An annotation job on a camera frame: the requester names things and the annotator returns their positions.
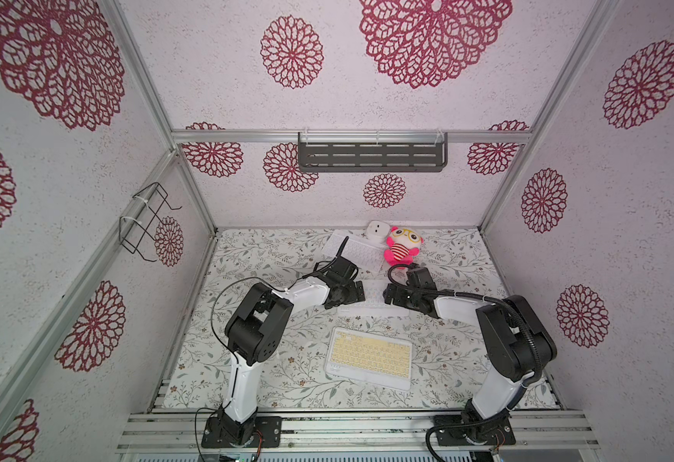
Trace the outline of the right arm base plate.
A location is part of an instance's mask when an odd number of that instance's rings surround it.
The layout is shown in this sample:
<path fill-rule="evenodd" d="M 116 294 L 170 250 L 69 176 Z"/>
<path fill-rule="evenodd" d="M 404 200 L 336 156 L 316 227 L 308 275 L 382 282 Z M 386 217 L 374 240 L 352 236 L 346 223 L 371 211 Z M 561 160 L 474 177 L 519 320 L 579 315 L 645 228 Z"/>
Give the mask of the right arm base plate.
<path fill-rule="evenodd" d="M 433 418 L 433 427 L 437 427 L 435 434 L 441 447 L 516 444 L 508 413 L 486 420 L 465 415 L 438 415 Z"/>

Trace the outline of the white keyboard back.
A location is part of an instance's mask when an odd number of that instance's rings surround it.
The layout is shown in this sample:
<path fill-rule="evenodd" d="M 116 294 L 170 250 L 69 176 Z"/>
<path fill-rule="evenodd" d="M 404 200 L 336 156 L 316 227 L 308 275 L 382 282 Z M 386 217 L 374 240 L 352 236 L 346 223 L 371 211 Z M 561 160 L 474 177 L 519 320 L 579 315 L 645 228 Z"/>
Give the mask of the white keyboard back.
<path fill-rule="evenodd" d="M 325 257 L 335 257 L 343 241 L 348 239 L 342 249 L 341 256 L 357 265 L 362 271 L 378 273 L 386 264 L 384 252 L 385 244 L 373 243 L 345 230 L 335 230 L 322 248 Z"/>

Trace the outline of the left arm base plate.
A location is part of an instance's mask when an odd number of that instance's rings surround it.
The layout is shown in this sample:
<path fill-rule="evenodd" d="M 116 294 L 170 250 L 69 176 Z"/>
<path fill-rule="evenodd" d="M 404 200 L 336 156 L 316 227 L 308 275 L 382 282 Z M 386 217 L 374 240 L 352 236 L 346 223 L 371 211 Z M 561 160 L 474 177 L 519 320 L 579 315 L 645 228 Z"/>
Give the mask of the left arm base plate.
<path fill-rule="evenodd" d="M 210 416 L 204 427 L 200 446 L 204 449 L 271 449 L 280 445 L 281 417 L 253 416 L 236 423 L 226 414 Z"/>

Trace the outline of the yellow keyboard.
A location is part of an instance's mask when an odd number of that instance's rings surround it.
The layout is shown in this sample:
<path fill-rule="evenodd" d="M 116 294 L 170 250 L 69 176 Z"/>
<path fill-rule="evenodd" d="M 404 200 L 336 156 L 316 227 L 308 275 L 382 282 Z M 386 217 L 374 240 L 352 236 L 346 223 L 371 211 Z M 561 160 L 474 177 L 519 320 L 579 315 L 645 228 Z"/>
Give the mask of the yellow keyboard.
<path fill-rule="evenodd" d="M 399 391 L 411 386 L 413 345 L 405 340 L 335 327 L 325 372 Z"/>

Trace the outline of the white keyboard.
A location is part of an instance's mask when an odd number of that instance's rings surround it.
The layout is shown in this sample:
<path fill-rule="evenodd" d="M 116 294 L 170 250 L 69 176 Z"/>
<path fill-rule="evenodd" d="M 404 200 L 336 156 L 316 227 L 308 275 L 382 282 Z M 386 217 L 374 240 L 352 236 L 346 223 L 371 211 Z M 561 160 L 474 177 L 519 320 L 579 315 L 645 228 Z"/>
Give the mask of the white keyboard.
<path fill-rule="evenodd" d="M 341 256 L 357 265 L 362 271 L 378 273 L 386 264 L 384 252 L 385 244 L 373 243 L 345 230 L 335 230 L 322 248 L 325 257 L 335 257 L 343 241 L 348 239 L 342 249 Z"/>
<path fill-rule="evenodd" d="M 389 285 L 387 279 L 363 280 L 362 283 L 365 300 L 339 306 L 337 308 L 339 317 L 401 318 L 409 314 L 406 308 L 384 302 L 383 292 Z"/>

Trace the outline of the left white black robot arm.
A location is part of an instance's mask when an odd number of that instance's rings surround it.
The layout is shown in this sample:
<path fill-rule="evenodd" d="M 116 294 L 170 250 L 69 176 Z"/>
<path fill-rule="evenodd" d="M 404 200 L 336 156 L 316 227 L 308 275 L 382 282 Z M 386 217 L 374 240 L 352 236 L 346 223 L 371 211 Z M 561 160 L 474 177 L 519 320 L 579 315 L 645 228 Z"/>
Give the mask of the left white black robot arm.
<path fill-rule="evenodd" d="M 250 287 L 225 327 L 231 372 L 223 414 L 242 424 L 257 410 L 262 365 L 277 351 L 290 317 L 313 307 L 332 309 L 365 300 L 359 269 L 338 256 L 315 266 L 285 289 L 258 281 Z"/>

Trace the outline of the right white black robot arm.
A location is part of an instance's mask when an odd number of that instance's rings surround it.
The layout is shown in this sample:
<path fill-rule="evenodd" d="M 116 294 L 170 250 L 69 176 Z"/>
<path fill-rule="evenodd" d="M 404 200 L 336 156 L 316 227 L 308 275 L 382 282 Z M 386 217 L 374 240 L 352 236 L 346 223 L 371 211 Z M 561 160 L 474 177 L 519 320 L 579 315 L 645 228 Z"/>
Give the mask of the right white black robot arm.
<path fill-rule="evenodd" d="M 394 265 L 387 278 L 386 303 L 433 319 L 479 327 L 491 368 L 481 389 L 466 404 L 473 422 L 490 422 L 510 412 L 558 355 L 555 342 L 523 296 L 493 298 L 440 290 L 429 270 L 416 264 Z"/>

